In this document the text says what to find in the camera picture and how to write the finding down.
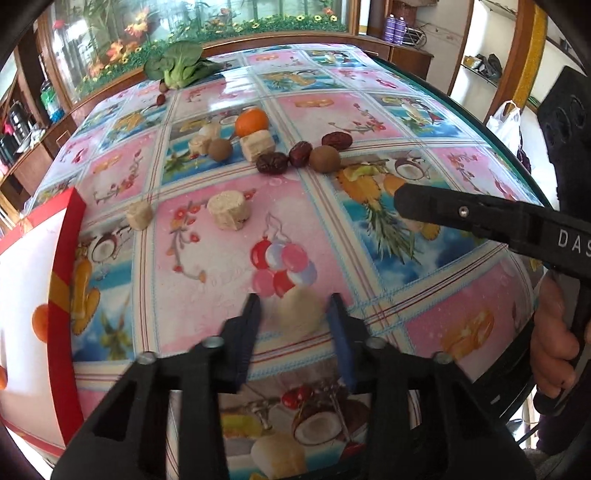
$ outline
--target human hand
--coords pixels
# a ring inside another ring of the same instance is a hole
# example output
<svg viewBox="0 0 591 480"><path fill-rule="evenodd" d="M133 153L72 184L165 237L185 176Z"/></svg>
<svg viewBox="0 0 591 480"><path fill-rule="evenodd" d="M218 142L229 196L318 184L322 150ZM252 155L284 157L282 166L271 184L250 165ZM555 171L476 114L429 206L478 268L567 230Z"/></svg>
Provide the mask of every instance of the human hand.
<svg viewBox="0 0 591 480"><path fill-rule="evenodd" d="M568 361L579 353L579 342L563 321L564 309L560 287L546 275L540 285L540 306L534 315L530 362L538 390L550 398L558 397L561 388L568 390L576 380ZM586 341L591 343L589 327Z"/></svg>

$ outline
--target green leafy vegetable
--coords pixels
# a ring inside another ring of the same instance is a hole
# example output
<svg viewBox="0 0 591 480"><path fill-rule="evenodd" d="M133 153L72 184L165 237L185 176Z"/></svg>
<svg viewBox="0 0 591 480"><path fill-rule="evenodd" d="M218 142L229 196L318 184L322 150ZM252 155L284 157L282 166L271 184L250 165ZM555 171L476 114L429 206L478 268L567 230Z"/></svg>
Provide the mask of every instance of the green leafy vegetable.
<svg viewBox="0 0 591 480"><path fill-rule="evenodd" d="M144 72L151 80L163 80L170 89L181 89L221 70L222 66L201 59L203 49L192 41L171 44L159 57L150 57Z"/></svg>

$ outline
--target plastic bag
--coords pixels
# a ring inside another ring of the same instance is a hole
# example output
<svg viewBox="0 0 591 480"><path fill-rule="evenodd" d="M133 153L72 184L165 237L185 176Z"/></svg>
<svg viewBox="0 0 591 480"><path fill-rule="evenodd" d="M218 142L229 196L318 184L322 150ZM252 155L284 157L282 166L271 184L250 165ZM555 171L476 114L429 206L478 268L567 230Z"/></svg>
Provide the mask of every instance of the plastic bag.
<svg viewBox="0 0 591 480"><path fill-rule="evenodd" d="M504 115L507 105L513 105L515 108L507 115ZM486 124L488 130L493 132L499 140L501 140L513 155L517 156L519 146L521 145L521 134L519 128L521 126L521 111L519 107L509 100L503 103L496 113L488 119Z"/></svg>

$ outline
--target brown round fruit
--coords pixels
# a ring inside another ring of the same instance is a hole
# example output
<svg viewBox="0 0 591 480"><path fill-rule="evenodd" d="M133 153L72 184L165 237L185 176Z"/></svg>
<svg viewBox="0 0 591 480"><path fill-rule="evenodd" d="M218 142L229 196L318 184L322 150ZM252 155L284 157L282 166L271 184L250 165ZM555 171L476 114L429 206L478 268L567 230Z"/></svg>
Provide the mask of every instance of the brown round fruit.
<svg viewBox="0 0 591 480"><path fill-rule="evenodd" d="M352 143L353 137L345 132L332 132L322 137L323 145L330 145L338 151L347 150Z"/></svg>
<svg viewBox="0 0 591 480"><path fill-rule="evenodd" d="M281 175L288 167L289 159L281 152L263 153L256 159L256 169L267 175Z"/></svg>
<svg viewBox="0 0 591 480"><path fill-rule="evenodd" d="M290 150L290 162L295 168L305 167L310 161L312 144L310 142L298 142Z"/></svg>
<svg viewBox="0 0 591 480"><path fill-rule="evenodd" d="M335 147L322 145L312 150L310 167L318 173L332 173L340 169L340 155Z"/></svg>
<svg viewBox="0 0 591 480"><path fill-rule="evenodd" d="M214 138L209 144L207 154L212 158L212 160L220 162L230 158L233 151L234 149L232 147L232 142L230 142L227 138Z"/></svg>

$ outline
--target orange flower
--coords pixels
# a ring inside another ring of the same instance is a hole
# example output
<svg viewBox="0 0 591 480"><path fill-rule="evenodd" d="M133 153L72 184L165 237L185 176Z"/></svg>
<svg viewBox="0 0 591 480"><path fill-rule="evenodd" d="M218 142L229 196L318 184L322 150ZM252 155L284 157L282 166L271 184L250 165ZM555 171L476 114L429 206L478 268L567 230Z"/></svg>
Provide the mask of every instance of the orange flower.
<svg viewBox="0 0 591 480"><path fill-rule="evenodd" d="M144 20L140 23L129 24L127 25L125 31L133 37L140 38L144 32L148 31L148 23Z"/></svg>
<svg viewBox="0 0 591 480"><path fill-rule="evenodd" d="M130 41L125 46L125 53L131 53L131 52L133 52L138 47L139 47L139 43L138 42L136 42L136 41Z"/></svg>
<svg viewBox="0 0 591 480"><path fill-rule="evenodd" d="M149 14L150 14L150 9L148 7L146 7L135 16L135 20L139 23L146 22Z"/></svg>
<svg viewBox="0 0 591 480"><path fill-rule="evenodd" d="M103 65L103 63L99 59L96 59L96 61L88 67L88 75L90 76L90 78L95 78L104 68L105 66Z"/></svg>
<svg viewBox="0 0 591 480"><path fill-rule="evenodd" d="M109 56L109 62L114 63L116 61L121 60L123 58L123 54L121 51L123 50L123 43L121 40L117 40L111 44L111 48L107 50L107 55Z"/></svg>

